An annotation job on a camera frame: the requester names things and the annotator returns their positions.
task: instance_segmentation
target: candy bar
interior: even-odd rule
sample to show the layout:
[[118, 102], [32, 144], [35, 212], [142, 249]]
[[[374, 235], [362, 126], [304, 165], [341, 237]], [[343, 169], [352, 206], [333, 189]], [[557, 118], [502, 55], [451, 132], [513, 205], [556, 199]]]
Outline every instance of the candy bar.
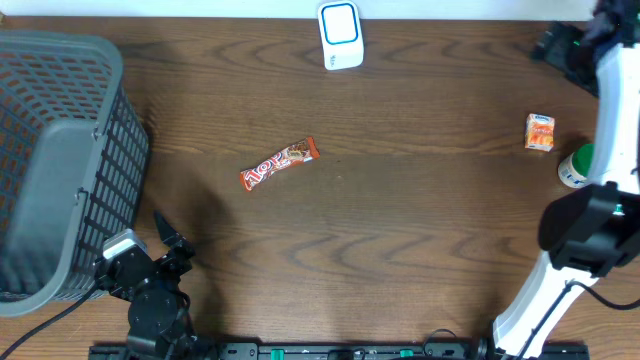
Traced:
[[268, 179], [276, 171], [300, 165], [319, 157], [320, 153], [316, 148], [313, 138], [308, 137], [277, 152], [257, 167], [241, 172], [240, 181], [245, 190], [251, 191], [256, 185]]

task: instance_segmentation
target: small carton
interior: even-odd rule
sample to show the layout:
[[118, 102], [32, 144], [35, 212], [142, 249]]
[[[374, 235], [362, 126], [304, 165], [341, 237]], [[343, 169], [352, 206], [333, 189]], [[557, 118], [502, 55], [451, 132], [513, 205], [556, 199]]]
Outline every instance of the small carton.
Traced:
[[553, 148], [553, 128], [556, 120], [549, 116], [529, 114], [527, 132], [524, 135], [524, 147], [550, 151]]

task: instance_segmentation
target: white device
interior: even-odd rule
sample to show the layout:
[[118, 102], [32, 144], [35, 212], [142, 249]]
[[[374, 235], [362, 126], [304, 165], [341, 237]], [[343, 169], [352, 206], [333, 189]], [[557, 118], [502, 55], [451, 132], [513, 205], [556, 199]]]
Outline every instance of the white device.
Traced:
[[[640, 45], [617, 44], [596, 65], [600, 105], [595, 151], [588, 183], [615, 182], [618, 190], [639, 194], [637, 153], [640, 129]], [[509, 308], [493, 323], [496, 349], [518, 356], [558, 295], [571, 280], [592, 286], [598, 278], [588, 271], [569, 267], [556, 270], [542, 251], [531, 275]], [[572, 287], [533, 338], [524, 359], [537, 358], [542, 345], [573, 301], [584, 291]]]
[[318, 9], [324, 67], [339, 70], [358, 66], [364, 60], [364, 42], [358, 8], [351, 1], [323, 4]]
[[618, 184], [618, 190], [640, 194], [638, 129], [640, 125], [640, 44], [617, 44], [598, 62], [600, 106], [593, 163], [588, 182]]

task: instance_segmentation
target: black cable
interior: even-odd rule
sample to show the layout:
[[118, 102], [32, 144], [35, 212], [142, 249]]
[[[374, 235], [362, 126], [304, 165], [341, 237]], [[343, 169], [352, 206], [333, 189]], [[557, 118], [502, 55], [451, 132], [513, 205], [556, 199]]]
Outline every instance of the black cable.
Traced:
[[602, 297], [602, 295], [598, 294], [595, 290], [593, 290], [589, 286], [587, 286], [587, 285], [585, 285], [585, 284], [583, 284], [583, 283], [581, 283], [579, 281], [571, 280], [565, 285], [565, 287], [564, 287], [564, 289], [562, 289], [562, 292], [560, 293], [560, 295], [558, 295], [556, 300], [553, 302], [553, 305], [551, 305], [551, 307], [549, 308], [549, 310], [547, 310], [547, 312], [544, 314], [542, 319], [540, 319], [540, 322], [538, 323], [538, 326], [536, 326], [535, 329], [533, 329], [531, 331], [531, 335], [527, 339], [527, 342], [524, 344], [524, 347], [522, 348], [522, 350], [520, 350], [520, 354], [518, 355], [516, 360], [522, 360], [522, 358], [524, 357], [524, 354], [529, 349], [529, 346], [533, 342], [533, 339], [536, 337], [536, 335], [538, 334], [538, 332], [540, 331], [540, 329], [542, 328], [544, 323], [547, 322], [547, 320], [549, 319], [549, 317], [551, 316], [553, 311], [558, 307], [558, 305], [560, 304], [562, 299], [564, 299], [564, 297], [571, 291], [571, 288], [574, 287], [574, 286], [580, 286], [586, 292], [588, 292], [589, 295], [593, 296], [596, 300], [598, 300], [602, 305], [604, 305], [604, 306], [606, 306], [606, 307], [608, 307], [610, 309], [627, 311], [627, 310], [637, 309], [637, 308], [640, 307], [640, 299], [638, 299], [638, 300], [636, 300], [636, 301], [634, 301], [634, 302], [632, 302], [630, 304], [623, 304], [623, 305], [614, 304], [611, 301], [609, 301], [609, 300], [605, 299], [604, 297]]
[[0, 360], [5, 360], [9, 355], [11, 355], [12, 352], [15, 351], [15, 349], [18, 348], [18, 346], [22, 345], [25, 341], [29, 340], [29, 338], [31, 338], [33, 335], [39, 333], [41, 330], [46, 329], [49, 325], [69, 315], [73, 310], [77, 309], [85, 301], [89, 300], [91, 295], [93, 295], [93, 293], [95, 293], [96, 290], [98, 290], [98, 285], [94, 284], [91, 287], [91, 289], [89, 289], [89, 291], [87, 291], [84, 295], [82, 295], [82, 297], [78, 301], [75, 302], [75, 304], [69, 306], [66, 310], [62, 311], [60, 314], [52, 317], [51, 319], [33, 328], [33, 330], [24, 334], [20, 339], [18, 339], [11, 346], [9, 346], [9, 348], [5, 350], [5, 352], [3, 352], [2, 355], [0, 355]]
[[633, 309], [637, 309], [640, 307], [640, 299], [632, 302], [631, 304], [614, 304], [611, 301], [605, 299], [602, 297], [602, 295], [598, 294], [597, 292], [595, 292], [595, 290], [593, 290], [592, 288], [588, 287], [587, 285], [578, 282], [578, 281], [572, 281], [574, 284], [573, 285], [578, 285], [581, 288], [583, 288], [586, 292], [588, 292], [591, 296], [593, 296], [596, 300], [598, 300], [602, 305], [613, 309], [613, 310], [620, 310], [620, 311], [627, 311], [627, 310], [633, 310]]

